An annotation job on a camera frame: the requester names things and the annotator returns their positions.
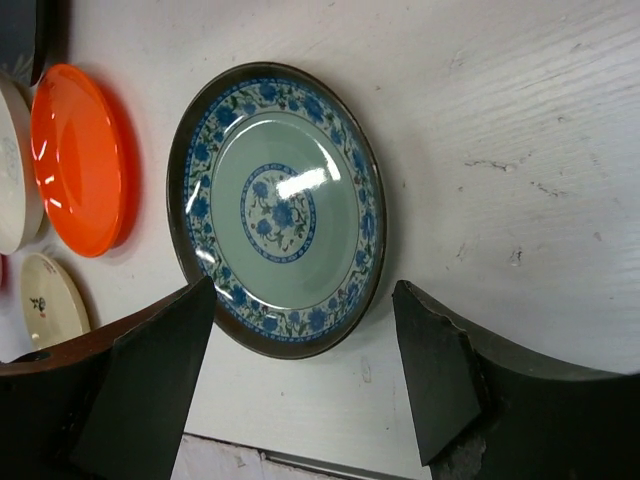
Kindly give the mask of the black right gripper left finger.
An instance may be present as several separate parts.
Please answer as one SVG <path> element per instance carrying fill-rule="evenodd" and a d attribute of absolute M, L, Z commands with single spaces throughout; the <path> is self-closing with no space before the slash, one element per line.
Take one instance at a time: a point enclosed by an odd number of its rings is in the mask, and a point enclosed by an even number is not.
<path fill-rule="evenodd" d="M 215 308 L 204 277 L 2 364 L 2 478 L 170 478 Z"/>

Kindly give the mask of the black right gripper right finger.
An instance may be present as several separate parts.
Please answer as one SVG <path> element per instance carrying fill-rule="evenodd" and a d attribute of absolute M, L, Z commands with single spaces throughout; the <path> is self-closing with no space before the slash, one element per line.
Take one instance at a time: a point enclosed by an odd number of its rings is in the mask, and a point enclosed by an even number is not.
<path fill-rule="evenodd" d="M 564 362 L 393 292 L 421 463 L 435 479 L 635 479 L 639 377 Z"/>

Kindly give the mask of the orange round plate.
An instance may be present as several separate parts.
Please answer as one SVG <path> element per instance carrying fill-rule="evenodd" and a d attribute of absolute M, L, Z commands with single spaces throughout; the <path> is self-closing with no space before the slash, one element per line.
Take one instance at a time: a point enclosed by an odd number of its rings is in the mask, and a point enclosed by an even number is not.
<path fill-rule="evenodd" d="M 116 93 L 77 66 L 56 64 L 36 89 L 30 130 L 36 184 L 61 240 L 88 258 L 124 243 L 141 173 L 135 130 Z"/>

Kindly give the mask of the dark floral square plate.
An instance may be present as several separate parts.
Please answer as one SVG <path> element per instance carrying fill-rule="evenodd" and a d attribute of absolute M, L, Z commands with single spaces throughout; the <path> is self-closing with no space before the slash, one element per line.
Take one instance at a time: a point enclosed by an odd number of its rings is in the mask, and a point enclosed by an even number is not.
<path fill-rule="evenodd" d="M 40 78 L 48 49 L 49 1 L 1 2 L 1 72 L 23 86 Z"/>

